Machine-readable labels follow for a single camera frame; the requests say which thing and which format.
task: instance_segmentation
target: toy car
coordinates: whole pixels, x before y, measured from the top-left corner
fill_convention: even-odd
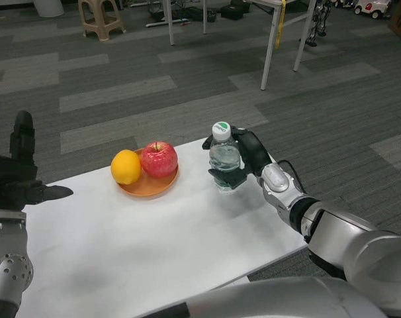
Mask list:
[[[354,6],[353,0],[331,0],[334,7],[352,8]]]
[[[356,15],[364,13],[370,13],[373,19],[379,19],[381,17],[389,18],[388,14],[390,10],[391,0],[358,0],[355,4],[355,10],[353,11]]]

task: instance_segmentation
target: orange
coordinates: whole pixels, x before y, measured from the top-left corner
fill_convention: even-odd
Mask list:
[[[118,184],[133,184],[142,174],[142,165],[137,153],[121,150],[111,162],[111,174]]]

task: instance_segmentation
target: bottle cap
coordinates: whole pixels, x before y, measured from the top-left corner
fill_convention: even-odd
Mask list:
[[[212,126],[212,135],[217,141],[225,141],[231,137],[232,130],[225,121],[218,121]]]

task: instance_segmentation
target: yellow strap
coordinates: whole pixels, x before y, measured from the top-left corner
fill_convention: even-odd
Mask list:
[[[282,7],[281,7],[281,14],[280,14],[279,31],[277,32],[277,39],[275,41],[275,48],[279,48],[280,47],[281,33],[283,32],[283,23],[285,21],[286,0],[281,0],[281,3],[282,3]]]

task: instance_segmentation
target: wheel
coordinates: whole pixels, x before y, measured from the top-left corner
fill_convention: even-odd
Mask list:
[[[371,17],[374,19],[374,20],[376,20],[376,19],[378,19],[379,17],[381,17],[381,12],[380,11],[374,11],[373,13],[371,13]]]

